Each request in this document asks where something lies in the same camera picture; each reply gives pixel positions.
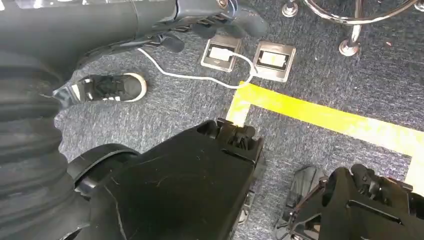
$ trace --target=screw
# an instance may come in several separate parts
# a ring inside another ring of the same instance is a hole
[[[228,5],[228,0],[216,0],[220,8],[226,8]]]

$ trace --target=black robotic foot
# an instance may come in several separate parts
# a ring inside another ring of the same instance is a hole
[[[324,176],[324,170],[315,166],[307,166],[296,171],[291,182],[290,192],[288,193],[284,210],[275,225],[275,237],[277,240],[292,239],[287,227],[293,209],[318,185],[320,178]]]

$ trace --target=chrome chair leg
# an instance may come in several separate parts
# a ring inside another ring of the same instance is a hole
[[[288,0],[288,3],[284,4],[282,6],[281,13],[284,15],[284,17],[291,18],[296,16],[299,11],[299,6],[297,3],[295,3],[295,0]]]
[[[355,18],[361,18],[364,9],[364,0],[356,0]],[[361,25],[353,25],[352,34],[349,39],[342,41],[338,47],[340,53],[350,57],[355,55],[360,48],[359,35],[361,34]]]

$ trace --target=gray carpet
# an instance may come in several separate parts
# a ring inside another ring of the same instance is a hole
[[[343,57],[338,45],[347,37],[349,27],[324,21],[303,4],[296,17],[284,18],[279,0],[252,3],[270,23],[264,40],[297,48],[287,83],[254,78],[253,84],[424,131],[424,86],[420,84],[424,78],[424,13],[411,8],[391,19],[366,25],[360,37],[360,54]],[[338,14],[351,15],[354,1],[329,0],[320,4],[337,9]],[[370,2],[365,14],[382,12],[396,4],[386,0],[379,7]],[[164,69],[216,77],[233,85],[246,78],[248,66],[242,61],[237,62],[232,73],[202,67],[200,59],[206,41],[193,34],[180,37],[186,42],[181,53],[162,48],[149,50]],[[247,46],[256,46],[258,41],[243,39],[243,54],[253,59],[256,47]],[[104,56],[77,71],[72,80],[88,74],[125,72],[140,72],[148,81],[148,92],[142,100],[77,105],[57,116],[56,124],[63,131],[60,150],[68,159],[105,143],[122,143],[147,151],[204,120],[225,117],[234,94],[213,82],[164,76],[137,51]],[[378,174],[403,180],[411,160],[409,156],[254,106],[246,123],[265,138],[263,156],[267,168],[249,221],[236,232],[238,240],[273,237],[295,169],[314,164],[330,172],[339,166],[363,163]]]

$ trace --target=white sneaker trim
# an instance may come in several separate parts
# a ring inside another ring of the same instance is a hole
[[[146,95],[146,92],[147,92],[147,83],[146,83],[146,80],[144,79],[144,77],[142,77],[141,75],[139,75],[137,73],[133,73],[133,72],[128,72],[128,73],[125,73],[124,75],[129,75],[129,76],[136,78],[138,81],[140,81],[140,84],[141,84],[140,94],[136,98],[131,99],[131,100],[126,100],[124,102],[135,102],[135,101],[142,99]]]

